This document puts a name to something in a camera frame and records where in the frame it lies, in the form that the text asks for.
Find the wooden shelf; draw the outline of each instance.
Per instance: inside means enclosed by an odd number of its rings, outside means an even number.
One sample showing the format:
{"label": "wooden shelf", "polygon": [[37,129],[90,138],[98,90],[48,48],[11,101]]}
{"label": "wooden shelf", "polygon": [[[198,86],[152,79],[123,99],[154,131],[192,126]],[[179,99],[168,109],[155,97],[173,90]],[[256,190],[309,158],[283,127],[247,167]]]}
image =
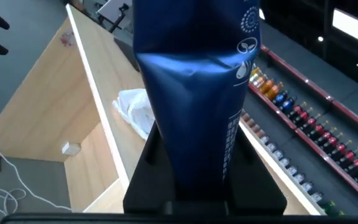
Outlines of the wooden shelf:
{"label": "wooden shelf", "polygon": [[294,180],[287,174],[285,168],[277,162],[267,147],[260,141],[250,127],[240,119],[239,126],[248,140],[258,153],[262,162],[275,179],[288,200],[286,215],[325,215],[320,206],[313,202],[310,195],[306,193]]}
{"label": "wooden shelf", "polygon": [[112,102],[121,90],[143,88],[142,77],[112,34],[72,6],[66,9],[119,179],[127,189],[145,141],[121,118]]}

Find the nail polish bottle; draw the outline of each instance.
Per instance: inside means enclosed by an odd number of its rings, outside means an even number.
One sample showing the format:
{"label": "nail polish bottle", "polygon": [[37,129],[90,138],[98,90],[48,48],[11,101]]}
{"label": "nail polish bottle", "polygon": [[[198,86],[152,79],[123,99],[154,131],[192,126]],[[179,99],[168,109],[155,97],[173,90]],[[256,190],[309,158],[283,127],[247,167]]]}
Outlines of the nail polish bottle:
{"label": "nail polish bottle", "polygon": [[324,151],[324,152],[331,152],[332,150],[335,149],[336,144],[338,142],[338,139],[343,135],[343,133],[339,133],[333,137],[330,137],[326,143],[324,143],[320,148]]}
{"label": "nail polish bottle", "polygon": [[343,155],[343,153],[345,152],[345,150],[347,149],[347,145],[349,145],[350,143],[352,143],[352,140],[348,140],[345,143],[339,143],[335,146],[335,149],[328,153],[328,156],[331,157],[332,159],[337,159],[338,157],[340,157],[341,155]]}
{"label": "nail polish bottle", "polygon": [[276,106],[281,106],[281,104],[284,103],[284,101],[287,99],[288,94],[289,94],[288,90],[282,91],[274,98],[274,100],[272,100],[272,103]]}
{"label": "nail polish bottle", "polygon": [[329,131],[324,131],[320,138],[314,141],[318,146],[322,146],[329,138],[333,136],[333,132],[335,132],[336,128],[331,128]]}
{"label": "nail polish bottle", "polygon": [[340,159],[336,161],[336,164],[338,164],[343,169],[351,165],[355,157],[356,157],[356,153],[354,151],[347,151],[344,153],[344,156],[342,156]]}
{"label": "nail polish bottle", "polygon": [[265,136],[265,134],[265,131],[261,129],[256,133],[256,136],[258,136],[258,138],[262,138]]}
{"label": "nail polish bottle", "polygon": [[283,83],[280,82],[279,84],[274,85],[267,93],[265,93],[264,96],[266,96],[269,100],[273,100],[278,95],[278,92],[282,87]]}
{"label": "nail polish bottle", "polygon": [[311,128],[316,125],[317,119],[321,116],[321,114],[317,114],[315,117],[310,117],[305,124],[302,124],[299,128],[304,132],[310,132]]}
{"label": "nail polish bottle", "polygon": [[259,88],[259,91],[261,92],[261,94],[265,94],[273,87],[273,85],[274,85],[274,80],[269,79]]}
{"label": "nail polish bottle", "polygon": [[310,112],[313,111],[313,108],[309,108],[306,111],[302,111],[296,118],[292,120],[292,123],[294,123],[297,127],[301,126],[303,123],[305,123],[308,118]]}
{"label": "nail polish bottle", "polygon": [[263,74],[262,76],[259,76],[258,79],[256,79],[254,82],[252,82],[252,84],[256,87],[256,88],[260,88],[267,80],[267,76],[266,74]]}
{"label": "nail polish bottle", "polygon": [[343,169],[351,177],[358,175],[358,158],[352,161],[352,164]]}
{"label": "nail polish bottle", "polygon": [[306,135],[311,140],[317,140],[323,133],[324,133],[324,127],[328,124],[328,121],[325,121],[322,124],[317,124],[310,132],[308,132]]}
{"label": "nail polish bottle", "polygon": [[294,97],[289,97],[289,99],[284,101],[284,103],[278,107],[279,110],[282,111],[283,113],[287,114],[292,109],[292,106],[293,106],[295,100],[296,99]]}

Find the light fixture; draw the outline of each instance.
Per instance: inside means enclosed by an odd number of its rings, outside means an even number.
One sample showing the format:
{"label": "light fixture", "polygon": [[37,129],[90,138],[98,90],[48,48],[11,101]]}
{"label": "light fixture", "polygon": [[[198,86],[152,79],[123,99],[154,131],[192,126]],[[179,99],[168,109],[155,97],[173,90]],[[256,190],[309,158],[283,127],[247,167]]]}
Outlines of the light fixture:
{"label": "light fixture", "polygon": [[333,26],[358,39],[358,19],[339,9],[334,10]]}
{"label": "light fixture", "polygon": [[265,20],[265,14],[264,14],[264,12],[263,12],[261,9],[259,9],[259,17],[260,17],[261,19]]}

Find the white logo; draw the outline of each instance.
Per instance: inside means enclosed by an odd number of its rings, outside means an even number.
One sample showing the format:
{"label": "white logo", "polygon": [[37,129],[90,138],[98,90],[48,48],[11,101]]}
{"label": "white logo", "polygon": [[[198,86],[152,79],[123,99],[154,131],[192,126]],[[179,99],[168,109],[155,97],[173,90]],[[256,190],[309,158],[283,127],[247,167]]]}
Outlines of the white logo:
{"label": "white logo", "polygon": [[237,44],[237,51],[246,54],[252,52],[258,45],[258,40],[255,37],[248,37]]}
{"label": "white logo", "polygon": [[250,63],[249,62],[242,62],[240,68],[237,70],[236,78],[241,79],[244,78],[248,72]]}
{"label": "white logo", "polygon": [[259,24],[259,10],[252,6],[241,19],[241,30],[246,33],[253,32]]}

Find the white plastic bag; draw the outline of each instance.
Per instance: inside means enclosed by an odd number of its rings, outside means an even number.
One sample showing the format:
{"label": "white plastic bag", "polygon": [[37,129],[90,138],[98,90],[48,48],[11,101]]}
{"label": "white plastic bag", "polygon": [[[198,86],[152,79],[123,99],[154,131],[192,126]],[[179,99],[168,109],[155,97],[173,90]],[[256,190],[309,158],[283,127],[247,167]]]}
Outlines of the white plastic bag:
{"label": "white plastic bag", "polygon": [[144,88],[122,90],[112,105],[124,120],[146,140],[155,120],[146,90]]}

